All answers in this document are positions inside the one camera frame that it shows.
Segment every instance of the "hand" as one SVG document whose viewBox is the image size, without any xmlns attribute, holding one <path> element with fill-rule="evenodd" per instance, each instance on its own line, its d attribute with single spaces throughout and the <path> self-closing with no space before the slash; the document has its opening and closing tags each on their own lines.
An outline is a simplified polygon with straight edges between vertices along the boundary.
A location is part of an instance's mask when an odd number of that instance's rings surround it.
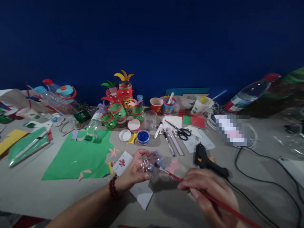
<svg viewBox="0 0 304 228">
<path fill-rule="evenodd" d="M 134 158 L 125 172 L 115 181 L 115 187 L 118 194 L 132 188 L 136 183 L 144 182 L 150 179 L 149 174 L 144 173 L 141 168 L 140 156 L 144 154 L 150 154 L 151 152 L 146 149 L 138 149 L 134 155 Z"/>
<path fill-rule="evenodd" d="M 239 219 L 225 209 L 207 199 L 198 189 L 205 190 L 213 198 L 240 212 L 237 199 L 231 188 L 223 179 L 204 169 L 190 169 L 178 186 L 181 190 L 190 191 L 211 227 L 235 228 L 245 227 Z"/>
</svg>

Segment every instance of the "black scissors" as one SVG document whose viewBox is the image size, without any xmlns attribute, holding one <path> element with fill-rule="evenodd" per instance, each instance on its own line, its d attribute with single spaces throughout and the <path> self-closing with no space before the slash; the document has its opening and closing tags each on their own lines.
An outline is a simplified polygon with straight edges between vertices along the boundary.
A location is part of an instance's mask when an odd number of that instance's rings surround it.
<svg viewBox="0 0 304 228">
<path fill-rule="evenodd" d="M 189 130 L 187 130 L 185 128 L 177 128 L 176 126 L 174 126 L 172 123 L 170 123 L 167 120 L 166 120 L 166 122 L 177 130 L 177 135 L 179 136 L 179 138 L 181 140 L 187 141 L 188 136 L 191 136 L 191 132 Z"/>
</svg>

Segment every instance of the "red chinese knot symbol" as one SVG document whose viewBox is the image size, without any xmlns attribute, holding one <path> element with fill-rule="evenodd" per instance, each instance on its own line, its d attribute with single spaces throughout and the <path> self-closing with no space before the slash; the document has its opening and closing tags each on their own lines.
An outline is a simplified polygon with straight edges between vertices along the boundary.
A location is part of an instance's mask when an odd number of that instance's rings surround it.
<svg viewBox="0 0 304 228">
<path fill-rule="evenodd" d="M 119 165 L 120 166 L 125 166 L 126 164 L 125 164 L 125 160 L 123 159 L 123 160 L 119 160 Z"/>
</svg>

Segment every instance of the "black cable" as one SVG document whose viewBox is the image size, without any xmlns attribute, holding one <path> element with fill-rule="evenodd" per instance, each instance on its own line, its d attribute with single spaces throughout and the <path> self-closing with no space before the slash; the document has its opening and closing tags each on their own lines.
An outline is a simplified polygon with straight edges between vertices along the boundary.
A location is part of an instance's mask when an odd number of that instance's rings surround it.
<svg viewBox="0 0 304 228">
<path fill-rule="evenodd" d="M 231 184 L 235 189 L 237 189 L 270 223 L 272 223 L 275 227 L 280 228 L 277 224 L 275 224 L 273 221 L 271 221 L 261 210 L 243 193 L 239 188 L 237 188 L 235 185 L 233 185 L 228 178 L 226 179 L 229 184 Z"/>
<path fill-rule="evenodd" d="M 275 183 L 275 182 L 272 182 L 272 181 L 265 181 L 265 180 L 260 180 L 260 179 L 256 179 L 256 178 L 253 178 L 253 177 L 250 177 L 250 176 L 248 176 L 248 175 L 246 175 L 245 173 L 243 173 L 239 168 L 238 168 L 238 166 L 237 166 L 237 161 L 238 161 L 238 158 L 239 158 L 239 155 L 240 155 L 240 152 L 241 152 L 241 150 L 243 149 L 243 147 L 241 147 L 240 149 L 239 149 L 239 151 L 238 151 L 238 153 L 237 153 L 237 157 L 235 158 L 235 162 L 234 162 L 234 165 L 235 165 L 235 167 L 237 168 L 237 170 L 238 171 L 240 171 L 240 173 L 242 173 L 244 176 L 246 176 L 246 177 L 248 177 L 248 178 L 250 178 L 250 179 L 253 179 L 253 180 L 255 180 L 255 181 L 260 181 L 260 182 L 264 182 L 264 183 L 270 183 L 270 184 L 274 184 L 274 185 L 277 185 L 278 187 L 280 187 L 281 189 L 283 189 L 289 196 L 290 196 L 290 198 L 293 200 L 293 202 L 295 203 L 295 205 L 296 205 L 296 207 L 297 207 L 297 210 L 298 210 L 298 212 L 299 212 L 299 218 L 298 218 L 298 223 L 297 223 L 297 228 L 301 228 L 301 220 L 302 220 L 302 212 L 301 212 L 301 209 L 300 209 L 300 207 L 299 207 L 299 205 L 297 204 L 297 202 L 296 202 L 296 200 L 292 197 L 292 195 L 284 188 L 284 187 L 282 187 L 281 185 L 279 185 L 279 184 L 277 184 L 277 183 Z M 259 155 L 259 156 L 262 156 L 262 157 L 267 157 L 267 158 L 270 158 L 270 159 L 272 159 L 272 160 L 275 160 L 277 163 L 279 163 L 281 166 L 283 166 L 280 162 L 278 162 L 276 159 L 274 159 L 274 158 L 272 158 L 272 157 L 268 157 L 268 156 L 265 156 L 265 155 L 261 155 L 261 154 L 258 154 L 257 152 L 255 152 L 254 150 L 252 150 L 251 148 L 249 148 L 251 151 L 253 151 L 254 153 L 256 153 L 257 155 Z M 284 168 L 284 170 L 287 172 L 287 174 L 291 177 L 291 179 L 292 180 L 294 180 L 295 181 L 295 179 L 292 177 L 292 175 L 285 169 L 285 167 L 283 166 L 283 168 Z M 301 195 L 300 195 L 300 190 L 299 190 L 299 188 L 298 188 L 298 183 L 297 183 L 297 181 L 295 181 L 295 183 L 296 183 L 296 186 L 297 186 L 297 189 L 298 189 L 298 194 L 299 194 L 299 196 L 300 196 L 300 198 L 301 198 Z"/>
</svg>

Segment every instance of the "blue wall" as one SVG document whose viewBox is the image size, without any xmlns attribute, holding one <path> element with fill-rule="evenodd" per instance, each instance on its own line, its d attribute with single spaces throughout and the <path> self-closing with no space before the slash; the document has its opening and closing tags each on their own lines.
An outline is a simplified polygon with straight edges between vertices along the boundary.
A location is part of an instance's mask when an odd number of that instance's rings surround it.
<svg viewBox="0 0 304 228">
<path fill-rule="evenodd" d="M 2 1 L 0 89 L 51 78 L 98 104 L 106 80 L 135 74 L 144 99 L 166 88 L 227 89 L 304 66 L 297 1 Z"/>
</svg>

